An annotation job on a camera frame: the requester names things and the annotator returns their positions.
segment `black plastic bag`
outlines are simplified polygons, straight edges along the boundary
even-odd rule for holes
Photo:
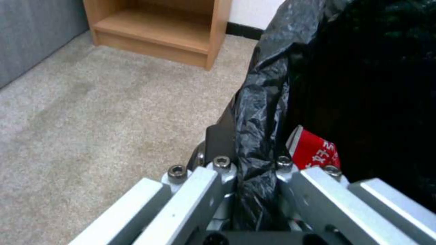
[[[231,109],[233,225],[286,229],[275,159],[301,124],[336,143],[351,181],[379,177],[435,210],[436,2],[287,0]]]

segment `gray sofa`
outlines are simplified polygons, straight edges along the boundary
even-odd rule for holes
[[[0,0],[0,88],[87,29],[82,0]]]

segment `wooden shelf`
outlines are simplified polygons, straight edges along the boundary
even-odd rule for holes
[[[126,9],[97,22],[97,31],[207,54],[211,17],[145,6]]]
[[[83,0],[95,45],[210,70],[232,0]]]

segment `beige carpet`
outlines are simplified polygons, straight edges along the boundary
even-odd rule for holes
[[[255,44],[227,36],[207,72],[85,33],[0,90],[0,243],[66,244],[142,177],[186,164]]]

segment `hex socket screw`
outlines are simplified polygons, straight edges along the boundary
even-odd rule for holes
[[[168,179],[175,184],[183,183],[187,177],[188,173],[186,167],[183,165],[173,165],[168,169]]]
[[[230,162],[230,158],[227,156],[218,156],[213,160],[214,170],[219,173],[225,173],[230,171],[230,167],[232,163]]]
[[[293,165],[292,160],[287,156],[279,156],[277,158],[277,168],[278,169],[288,169]]]

